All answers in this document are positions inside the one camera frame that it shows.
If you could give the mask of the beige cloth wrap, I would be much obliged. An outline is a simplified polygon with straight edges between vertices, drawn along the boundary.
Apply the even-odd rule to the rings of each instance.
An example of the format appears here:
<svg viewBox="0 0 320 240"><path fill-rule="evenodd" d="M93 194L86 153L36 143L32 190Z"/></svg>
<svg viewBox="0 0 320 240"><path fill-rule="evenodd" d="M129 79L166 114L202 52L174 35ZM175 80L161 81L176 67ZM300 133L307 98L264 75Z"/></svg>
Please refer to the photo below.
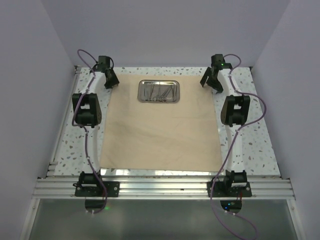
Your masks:
<svg viewBox="0 0 320 240"><path fill-rule="evenodd" d="M199 76L170 76L176 103L138 99L148 75L122 74L107 107L100 165L104 169L216 172L222 150L214 98Z"/></svg>

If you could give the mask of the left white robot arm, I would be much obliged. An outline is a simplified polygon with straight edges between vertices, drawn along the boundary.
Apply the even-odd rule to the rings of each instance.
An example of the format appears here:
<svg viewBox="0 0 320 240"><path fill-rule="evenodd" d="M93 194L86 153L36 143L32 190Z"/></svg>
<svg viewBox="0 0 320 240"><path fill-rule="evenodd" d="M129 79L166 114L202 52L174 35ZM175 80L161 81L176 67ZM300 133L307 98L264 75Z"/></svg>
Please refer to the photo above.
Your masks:
<svg viewBox="0 0 320 240"><path fill-rule="evenodd" d="M84 161L80 178L76 187L86 186L92 196L103 193L104 184L99 175L98 130L103 114L99 102L99 94L111 89L119 83L114 72L114 61L111 57L100 55L95 65L89 70L89 80L79 93L72 95L73 117L71 124L84 130Z"/></svg>

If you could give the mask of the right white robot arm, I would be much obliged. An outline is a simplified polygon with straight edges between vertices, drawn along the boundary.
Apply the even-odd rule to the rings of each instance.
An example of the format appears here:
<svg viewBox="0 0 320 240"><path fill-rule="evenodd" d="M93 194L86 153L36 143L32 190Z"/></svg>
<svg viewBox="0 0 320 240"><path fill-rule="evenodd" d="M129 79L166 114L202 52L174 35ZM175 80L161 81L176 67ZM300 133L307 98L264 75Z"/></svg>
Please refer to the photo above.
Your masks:
<svg viewBox="0 0 320 240"><path fill-rule="evenodd" d="M208 85L217 94L224 93L225 100L220 112L221 123L225 126L228 141L228 152L224 165L223 192L227 196L235 196L241 188L247 185L247 173L243 156L243 140L240 127L248 119L250 97L241 93L230 71L231 63L227 63L222 54L211 56L211 66L208 67L200 80L202 87Z"/></svg>

